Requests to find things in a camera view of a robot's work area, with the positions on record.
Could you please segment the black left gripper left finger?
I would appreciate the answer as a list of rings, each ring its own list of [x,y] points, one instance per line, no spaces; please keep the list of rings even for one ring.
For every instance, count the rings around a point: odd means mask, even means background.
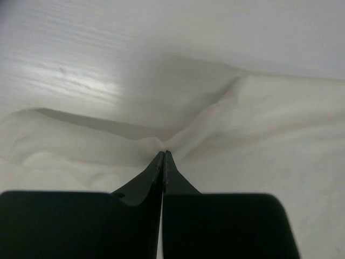
[[[112,193],[2,193],[1,258],[155,258],[163,162]]]

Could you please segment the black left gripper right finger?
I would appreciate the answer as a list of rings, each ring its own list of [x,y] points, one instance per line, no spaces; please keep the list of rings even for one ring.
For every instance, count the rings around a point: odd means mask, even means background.
[[[164,258],[299,258],[286,211],[265,193],[200,193],[164,158]]]

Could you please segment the white t shirt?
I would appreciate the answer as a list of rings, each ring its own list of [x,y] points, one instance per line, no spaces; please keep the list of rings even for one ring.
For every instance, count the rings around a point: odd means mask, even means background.
[[[252,75],[195,112],[176,101],[97,83],[2,96],[1,191],[111,192],[169,150],[202,192],[275,195],[302,258],[344,258],[344,82]]]

